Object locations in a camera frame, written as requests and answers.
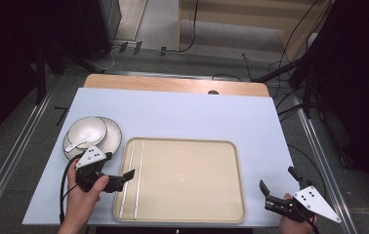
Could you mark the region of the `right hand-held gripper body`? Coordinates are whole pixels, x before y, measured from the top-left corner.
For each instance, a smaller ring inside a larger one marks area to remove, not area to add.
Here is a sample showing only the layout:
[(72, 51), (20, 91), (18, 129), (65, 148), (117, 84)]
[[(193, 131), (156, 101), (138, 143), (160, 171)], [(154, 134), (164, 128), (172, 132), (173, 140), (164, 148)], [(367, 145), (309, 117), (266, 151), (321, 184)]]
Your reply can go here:
[(292, 195), (291, 199), (280, 199), (270, 194), (265, 196), (265, 209), (297, 222), (304, 222), (315, 215), (321, 215), (334, 222), (341, 223), (341, 219), (326, 202), (314, 186), (306, 187)]

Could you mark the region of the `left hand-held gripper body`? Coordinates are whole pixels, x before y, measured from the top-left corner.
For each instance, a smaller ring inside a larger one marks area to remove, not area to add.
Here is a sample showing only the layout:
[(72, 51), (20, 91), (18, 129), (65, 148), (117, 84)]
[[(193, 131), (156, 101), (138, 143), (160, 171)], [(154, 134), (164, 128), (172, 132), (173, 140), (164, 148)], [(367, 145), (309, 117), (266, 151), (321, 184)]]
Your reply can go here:
[[(94, 183), (104, 176), (103, 166), (109, 161), (106, 160), (105, 153), (96, 146), (89, 147), (76, 164), (76, 183), (84, 192), (88, 192)], [(104, 188), (104, 192), (121, 192), (125, 179), (123, 176), (109, 175), (109, 182)]]

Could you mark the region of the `white plate with brown rim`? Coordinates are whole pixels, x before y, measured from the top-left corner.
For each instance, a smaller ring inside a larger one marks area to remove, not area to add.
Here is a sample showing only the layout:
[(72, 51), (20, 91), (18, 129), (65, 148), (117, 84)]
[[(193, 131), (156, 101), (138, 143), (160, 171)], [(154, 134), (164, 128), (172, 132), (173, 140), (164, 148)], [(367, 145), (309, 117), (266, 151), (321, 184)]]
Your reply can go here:
[(71, 151), (66, 151), (69, 145), (81, 138), (81, 133), (86, 133), (90, 130), (102, 130), (103, 127), (106, 127), (106, 131), (102, 133), (102, 138), (96, 143), (96, 147), (102, 152), (115, 153), (121, 144), (121, 129), (109, 118), (91, 116), (77, 120), (65, 134), (62, 143), (62, 150), (65, 157), (72, 159), (88, 148), (88, 144), (84, 143)]

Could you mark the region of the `white bowl with brown rim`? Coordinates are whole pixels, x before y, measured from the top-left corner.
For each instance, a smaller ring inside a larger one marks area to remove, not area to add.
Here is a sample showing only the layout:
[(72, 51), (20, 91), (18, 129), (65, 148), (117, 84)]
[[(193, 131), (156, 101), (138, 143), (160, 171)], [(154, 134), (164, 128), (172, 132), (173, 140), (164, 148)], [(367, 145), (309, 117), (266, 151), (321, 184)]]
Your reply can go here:
[(77, 120), (68, 130), (69, 145), (86, 141), (76, 148), (88, 148), (103, 140), (106, 135), (106, 124), (98, 117), (85, 117)]

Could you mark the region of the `beige plastic tray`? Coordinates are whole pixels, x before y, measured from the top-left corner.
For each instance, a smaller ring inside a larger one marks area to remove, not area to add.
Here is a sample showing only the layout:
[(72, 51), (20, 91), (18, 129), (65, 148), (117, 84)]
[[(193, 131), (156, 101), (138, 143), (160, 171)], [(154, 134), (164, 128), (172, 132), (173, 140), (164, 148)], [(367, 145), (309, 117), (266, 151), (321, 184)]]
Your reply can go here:
[[(130, 222), (239, 223), (246, 215), (235, 145), (222, 140), (132, 138), (126, 144), (121, 172), (127, 173), (136, 142), (123, 217), (123, 191), (116, 195), (115, 218)], [(139, 213), (134, 209), (144, 141)]]

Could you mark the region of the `person's right hand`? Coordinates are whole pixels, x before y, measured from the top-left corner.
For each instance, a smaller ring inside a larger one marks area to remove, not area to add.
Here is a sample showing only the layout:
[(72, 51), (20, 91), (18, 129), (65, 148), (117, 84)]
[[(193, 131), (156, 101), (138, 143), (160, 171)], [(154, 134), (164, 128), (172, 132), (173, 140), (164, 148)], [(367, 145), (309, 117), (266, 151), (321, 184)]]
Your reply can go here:
[(312, 227), (306, 222), (297, 222), (286, 216), (279, 221), (280, 234), (311, 234)]

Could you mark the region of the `person's left hand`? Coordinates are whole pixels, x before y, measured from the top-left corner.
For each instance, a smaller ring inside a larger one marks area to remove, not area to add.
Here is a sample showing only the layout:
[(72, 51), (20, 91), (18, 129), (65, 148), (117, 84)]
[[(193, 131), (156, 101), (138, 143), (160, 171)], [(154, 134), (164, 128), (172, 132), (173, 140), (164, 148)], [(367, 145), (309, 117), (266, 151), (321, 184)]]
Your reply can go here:
[(76, 164), (75, 160), (69, 166), (67, 173), (67, 202), (66, 215), (89, 215), (100, 200), (100, 195), (109, 182), (107, 175), (101, 176), (93, 185), (90, 191), (84, 192), (76, 183)]

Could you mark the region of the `wooden table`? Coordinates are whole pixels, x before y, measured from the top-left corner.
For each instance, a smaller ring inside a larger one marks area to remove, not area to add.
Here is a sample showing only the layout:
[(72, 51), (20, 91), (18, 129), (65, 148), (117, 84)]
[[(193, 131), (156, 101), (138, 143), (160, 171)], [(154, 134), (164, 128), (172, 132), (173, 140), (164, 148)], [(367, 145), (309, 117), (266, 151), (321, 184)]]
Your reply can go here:
[(260, 83), (150, 77), (139, 75), (91, 74), (84, 88), (139, 90), (155, 92), (215, 94), (268, 98), (268, 89)]

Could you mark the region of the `black metal stand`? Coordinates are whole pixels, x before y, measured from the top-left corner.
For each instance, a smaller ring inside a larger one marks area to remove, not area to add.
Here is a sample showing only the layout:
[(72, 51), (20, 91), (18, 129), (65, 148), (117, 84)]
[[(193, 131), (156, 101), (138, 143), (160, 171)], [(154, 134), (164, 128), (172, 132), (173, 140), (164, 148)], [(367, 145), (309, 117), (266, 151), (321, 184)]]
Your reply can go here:
[(83, 60), (76, 54), (65, 49), (57, 43), (41, 43), (36, 51), (36, 104), (40, 104), (47, 94), (45, 64), (49, 65), (53, 73), (62, 75), (65, 72), (65, 66), (62, 58), (70, 59), (92, 73), (104, 73), (104, 70), (102, 68), (93, 66), (91, 63)]
[(293, 73), (287, 80), (287, 85), (290, 88), (290, 92), (284, 95), (284, 97), (277, 103), (276, 108), (278, 108), (287, 98), (298, 99), (300, 101), (298, 104), (283, 111), (280, 111), (280, 114), (292, 112), (294, 109), (302, 109), (306, 117), (309, 119), (309, 110), (317, 106), (317, 103), (313, 103), (311, 101), (315, 89), (315, 79), (313, 77), (314, 69), (305, 68), (304, 63), (304, 60), (302, 58), (299, 58), (293, 62), (288, 62), (286, 65), (279, 67), (274, 71), (271, 71), (265, 76), (253, 78), (251, 76), (251, 73), (249, 72), (250, 68), (248, 61), (245, 61), (247, 71), (249, 72), (248, 76), (251, 82), (264, 84), (272, 79), (276, 79), (279, 82), (279, 84), (277, 85), (277, 89), (281, 88), (280, 76), (293, 70)]

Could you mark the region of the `dark cabinet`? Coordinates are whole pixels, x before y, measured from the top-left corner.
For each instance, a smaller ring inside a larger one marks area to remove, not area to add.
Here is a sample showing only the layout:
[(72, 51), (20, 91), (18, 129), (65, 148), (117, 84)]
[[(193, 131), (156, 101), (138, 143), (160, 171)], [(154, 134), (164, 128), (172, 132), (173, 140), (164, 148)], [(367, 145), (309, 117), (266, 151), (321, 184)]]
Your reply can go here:
[(97, 60), (112, 48), (122, 14), (119, 0), (77, 0), (87, 39), (87, 58)]

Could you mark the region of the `wooden step platform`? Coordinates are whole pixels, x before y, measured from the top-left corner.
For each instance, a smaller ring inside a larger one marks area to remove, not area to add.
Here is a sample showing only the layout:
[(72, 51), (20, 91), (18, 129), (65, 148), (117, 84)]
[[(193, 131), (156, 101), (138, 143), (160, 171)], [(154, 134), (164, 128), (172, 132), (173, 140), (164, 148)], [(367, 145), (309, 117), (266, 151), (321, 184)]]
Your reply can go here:
[(317, 31), (332, 0), (179, 0), (179, 19), (198, 7), (206, 22), (277, 29), (289, 61), (298, 59), (309, 36)]

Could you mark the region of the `metal floor rail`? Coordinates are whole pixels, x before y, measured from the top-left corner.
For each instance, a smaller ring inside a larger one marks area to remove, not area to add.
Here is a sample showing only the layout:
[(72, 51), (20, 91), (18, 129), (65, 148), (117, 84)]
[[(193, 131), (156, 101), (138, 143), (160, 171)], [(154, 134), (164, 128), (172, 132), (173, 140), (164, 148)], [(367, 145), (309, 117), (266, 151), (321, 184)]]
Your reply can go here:
[(31, 92), (0, 126), (0, 196), (15, 170), (51, 97)]
[(341, 227), (344, 234), (358, 234), (358, 231), (353, 223), (349, 207), (345, 198), (339, 188), (334, 174), (327, 161), (325, 152), (317, 137), (316, 131), (313, 127), (311, 120), (306, 116), (303, 110), (299, 111), (299, 117), (302, 122), (303, 128), (307, 135), (309, 145), (314, 155), (316, 165), (321, 172), (322, 178), (326, 184), (328, 197), (334, 207), (336, 214), (341, 219)]

